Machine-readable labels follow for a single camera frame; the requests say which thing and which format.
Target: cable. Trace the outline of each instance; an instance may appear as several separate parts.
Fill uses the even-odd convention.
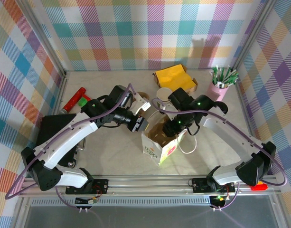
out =
[[[84,119],[81,120],[75,124],[72,125],[72,128],[77,127],[78,125],[84,123],[84,122],[88,122],[88,121],[92,121],[92,120],[96,120],[99,118],[102,118],[110,113],[112,113],[121,103],[122,101],[125,99],[126,94],[128,93],[129,89],[132,90],[132,92],[134,94],[136,94],[134,88],[132,87],[131,83],[128,84],[125,92],[123,93],[121,99],[118,101],[118,103],[109,111],[107,111],[106,113],[103,113],[101,115],[98,116],[94,116],[92,118],[88,118],[88,119]],[[12,184],[11,188],[9,189],[9,191],[6,193],[5,195],[5,199],[9,200],[17,195],[19,195],[20,193],[24,192],[25,190],[27,190],[28,188],[22,189],[21,191],[18,191],[16,193],[14,193],[13,195],[10,196],[10,194],[12,193],[12,191],[14,190],[14,188],[16,187],[16,185],[18,184],[18,182],[24,177],[24,174],[26,173],[26,171],[32,166],[32,164],[46,151],[46,149],[52,145],[58,138],[62,137],[64,134],[66,134],[68,131],[71,131],[72,128],[66,128],[65,130],[63,130],[62,132],[60,132],[59,134],[55,135],[47,144],[46,146],[39,152],[39,154],[37,154],[31,161],[30,163],[28,163],[28,165],[25,167],[25,169],[21,172],[21,174],[18,176],[18,178],[14,181],[14,183]]]
[[[216,208],[216,209],[224,209],[224,208],[229,207],[234,202],[234,200],[236,199],[238,192],[239,192],[239,182],[238,182],[238,186],[237,186],[237,190],[235,192],[235,195],[234,195],[234,197],[232,198],[232,200],[228,204],[224,205],[223,207],[217,207],[217,206],[215,206],[213,204],[211,204],[211,206],[213,208]]]
[[[103,95],[103,96],[98,97],[97,100],[98,101],[101,101],[101,100],[103,100],[103,99],[105,99],[107,97],[108,97],[108,95]]]
[[[228,198],[230,196],[230,190],[229,187],[227,185],[226,186],[226,197]]]
[[[190,131],[189,128],[188,128],[188,133],[189,133],[191,136],[196,135],[196,134],[199,132],[199,130],[200,130],[200,125],[199,125],[198,123],[196,123],[196,122],[195,122],[195,124],[197,125],[197,130],[196,130],[196,132],[195,132],[194,134],[192,134],[191,131]]]
[[[62,203],[64,203],[66,206],[76,209],[76,210],[80,210],[79,208],[77,208],[76,206],[70,205],[69,203],[67,203],[60,195],[59,191],[58,191],[58,186],[56,186],[56,194],[59,197],[59,199],[62,201]]]
[[[177,144],[178,144],[179,149],[180,149],[181,152],[183,152],[184,154],[190,154],[190,153],[192,153],[192,152],[195,151],[195,149],[196,149],[196,147],[197,147],[197,139],[196,139],[195,136],[194,136],[194,139],[195,139],[195,147],[194,147],[194,149],[193,149],[192,151],[189,151],[189,152],[184,152],[184,151],[183,151],[183,149],[182,149],[181,146],[180,146],[180,143],[179,143],[179,140],[178,140],[177,135],[176,135],[176,139],[177,139]]]
[[[83,204],[88,204],[88,201],[91,200],[92,198],[82,199],[82,198],[76,197],[75,199],[78,200],[78,201],[80,201]]]
[[[189,184],[189,181],[190,181],[191,179],[189,179],[189,180],[188,180],[188,186],[190,186],[190,187],[192,187],[192,188],[193,188],[193,186]]]
[[[116,128],[116,127],[120,127],[120,125],[115,125],[115,126],[106,126],[106,125],[102,125],[101,127]]]
[[[94,187],[98,188],[99,189],[99,192],[100,192],[100,195],[97,196],[97,198],[101,197],[102,196],[102,190],[101,190],[101,188],[98,185],[94,185]]]
[[[133,96],[130,95],[130,106],[128,106],[128,107],[126,108],[127,110],[129,110],[129,109],[131,108],[131,106],[132,106],[132,99],[133,99]]]
[[[224,117],[215,114],[213,112],[207,111],[207,110],[189,110],[189,111],[180,111],[180,112],[173,112],[173,111],[167,111],[167,110],[163,110],[161,108],[159,108],[156,104],[155,101],[159,101],[160,104],[162,106],[164,106],[164,103],[162,100],[160,100],[159,98],[154,98],[151,101],[152,106],[154,106],[154,108],[156,108],[158,111],[162,112],[162,113],[169,113],[169,114],[189,114],[189,113],[206,113],[209,115],[212,115],[214,117],[217,117],[218,119],[222,120],[223,122],[225,122],[226,124],[230,125],[237,133],[239,133],[242,137],[244,137],[247,141],[250,142],[250,144],[252,144],[254,147],[256,147],[258,150],[260,150],[262,153],[264,153],[265,156],[267,156],[269,159],[271,159],[271,161],[278,166],[278,168],[280,169],[280,172],[283,174],[283,182],[282,183],[272,183],[272,182],[268,182],[265,180],[261,180],[263,183],[266,184],[270,184],[270,185],[274,185],[274,186],[284,186],[287,184],[288,182],[288,178],[287,175],[284,171],[284,169],[282,168],[282,166],[263,148],[261,148],[259,145],[257,145],[252,139],[250,139],[245,133],[243,133],[241,130],[239,130],[234,124],[232,124],[231,122],[229,122],[228,120],[226,120]]]

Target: paper cup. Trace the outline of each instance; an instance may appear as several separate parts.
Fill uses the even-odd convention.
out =
[[[163,101],[164,104],[168,104],[170,103],[170,100],[168,99],[168,97],[172,93],[173,91],[171,89],[163,87],[163,88],[158,89],[156,93],[156,97],[160,99],[161,101]],[[159,100],[157,101],[157,106],[158,107],[161,106],[161,102]]]

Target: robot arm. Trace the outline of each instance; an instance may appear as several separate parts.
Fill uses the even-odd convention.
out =
[[[244,183],[255,186],[258,181],[268,172],[272,165],[272,161],[264,155],[260,150],[253,146],[243,136],[226,124],[225,114],[228,109],[223,102],[214,102],[205,95],[199,96],[197,99],[190,97],[182,88],[174,91],[169,99],[177,110],[209,110],[212,113],[224,117],[224,121],[207,115],[205,113],[178,114],[169,116],[163,127],[164,133],[168,137],[172,137],[183,129],[188,128],[193,122],[199,126],[203,126],[212,130],[234,151],[239,155],[241,161],[228,166],[217,166],[207,176],[207,182],[210,187],[216,190],[218,187],[230,182],[243,181]],[[273,143],[266,144],[250,136],[252,141],[257,145],[262,145],[271,156],[275,155],[276,147]]]
[[[108,96],[104,97],[103,102],[100,102],[98,99],[89,101],[82,107],[81,112],[77,113],[71,122],[57,133],[57,135],[61,133],[59,137],[52,137],[34,149],[26,147],[21,152],[23,162],[27,166],[43,150],[46,144],[54,140],[28,170],[41,190],[46,191],[54,186],[72,186],[78,189],[80,193],[87,194],[92,192],[92,187],[95,184],[92,176],[83,168],[71,169],[58,165],[62,157],[83,138],[97,131],[105,123],[116,122],[118,125],[125,124],[131,132],[143,131],[147,127],[147,121],[136,113],[141,108],[146,111],[150,104],[141,98],[139,94],[133,95],[132,93],[128,93],[121,105],[112,113],[94,121],[84,121],[78,126],[73,127],[77,122],[101,115],[110,110],[122,97],[124,91],[125,88],[123,86],[117,85]],[[132,96],[136,100],[131,104],[133,111],[125,108],[129,99],[132,100]],[[70,128],[71,131],[63,133],[66,128]]]

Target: black clamp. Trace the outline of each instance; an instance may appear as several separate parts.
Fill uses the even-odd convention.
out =
[[[227,193],[235,192],[234,183],[227,183],[226,185],[219,185],[213,178],[213,173],[220,166],[216,166],[206,178],[192,178],[193,193],[206,193],[206,192],[218,192],[218,193]]]
[[[65,191],[67,195],[104,195],[107,193],[108,179],[94,179],[86,169],[80,169],[86,174],[88,181],[81,188],[67,186]]]

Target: plaid wallpaper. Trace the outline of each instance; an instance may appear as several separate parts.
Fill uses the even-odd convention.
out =
[[[0,0],[0,228],[9,227],[17,201],[4,196],[24,168],[20,152],[35,146],[60,80],[15,1]]]
[[[282,194],[291,215],[291,0],[277,1],[239,73],[256,137],[275,143],[289,178]]]
[[[260,0],[29,2],[68,70],[228,65],[259,13],[253,17],[253,8],[262,4]]]
[[[261,13],[263,7],[264,7],[264,4],[266,2],[267,2],[267,0],[260,0],[260,3],[257,6],[257,9],[256,9],[255,13],[253,14],[253,17],[252,17],[252,19],[250,21],[250,24],[248,25],[247,29],[244,31],[244,35],[241,38],[240,43],[238,45],[238,48],[235,51],[235,54],[233,56],[233,59],[231,61],[230,66],[233,66],[235,64],[237,58],[239,57],[239,55],[240,55],[240,53],[241,53],[241,51],[242,51],[242,49],[243,49],[243,47],[244,47],[244,45],[245,45],[245,43],[246,43],[246,41],[248,39],[250,33],[252,32],[252,30],[253,30],[253,28],[254,28],[254,26],[256,24],[256,21],[257,21],[259,15]]]

